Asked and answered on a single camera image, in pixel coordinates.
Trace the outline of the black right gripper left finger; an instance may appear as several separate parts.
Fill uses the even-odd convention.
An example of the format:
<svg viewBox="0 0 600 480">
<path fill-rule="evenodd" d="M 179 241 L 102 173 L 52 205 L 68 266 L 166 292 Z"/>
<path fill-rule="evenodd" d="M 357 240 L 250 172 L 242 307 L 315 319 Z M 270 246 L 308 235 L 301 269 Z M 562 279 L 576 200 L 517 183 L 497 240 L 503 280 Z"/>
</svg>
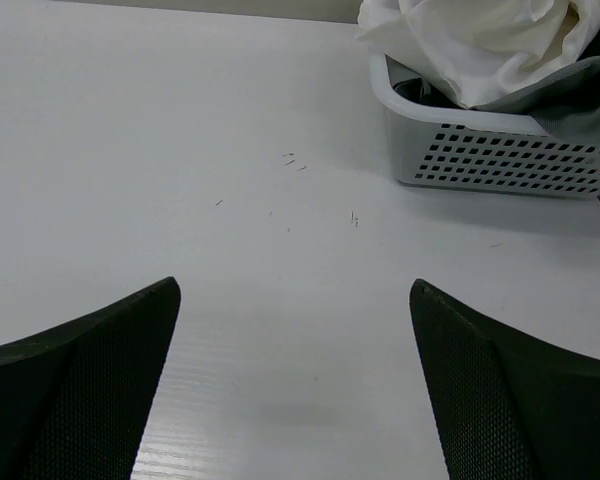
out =
<svg viewBox="0 0 600 480">
<path fill-rule="evenodd" d="M 0 479 L 128 479 L 181 303 L 167 277 L 0 345 Z"/>
</svg>

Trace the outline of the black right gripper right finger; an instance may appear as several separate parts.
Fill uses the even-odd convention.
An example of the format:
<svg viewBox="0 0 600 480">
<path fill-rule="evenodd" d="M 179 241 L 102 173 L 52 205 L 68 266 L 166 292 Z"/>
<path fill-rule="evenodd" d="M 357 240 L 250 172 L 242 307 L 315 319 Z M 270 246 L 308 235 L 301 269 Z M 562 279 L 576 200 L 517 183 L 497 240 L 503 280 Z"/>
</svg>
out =
<svg viewBox="0 0 600 480">
<path fill-rule="evenodd" d="M 423 279 L 409 306 L 452 479 L 600 479 L 600 360 L 501 323 Z"/>
</svg>

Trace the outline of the white pleated skirt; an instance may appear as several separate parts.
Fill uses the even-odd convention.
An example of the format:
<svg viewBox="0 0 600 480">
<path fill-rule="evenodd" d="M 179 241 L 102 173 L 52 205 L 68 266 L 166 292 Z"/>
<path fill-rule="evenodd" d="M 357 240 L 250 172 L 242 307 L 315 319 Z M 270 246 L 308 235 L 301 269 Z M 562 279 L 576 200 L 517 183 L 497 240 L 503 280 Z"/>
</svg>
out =
<svg viewBox="0 0 600 480">
<path fill-rule="evenodd" d="M 575 63 L 600 1 L 364 1 L 358 23 L 361 41 L 473 108 Z"/>
</svg>

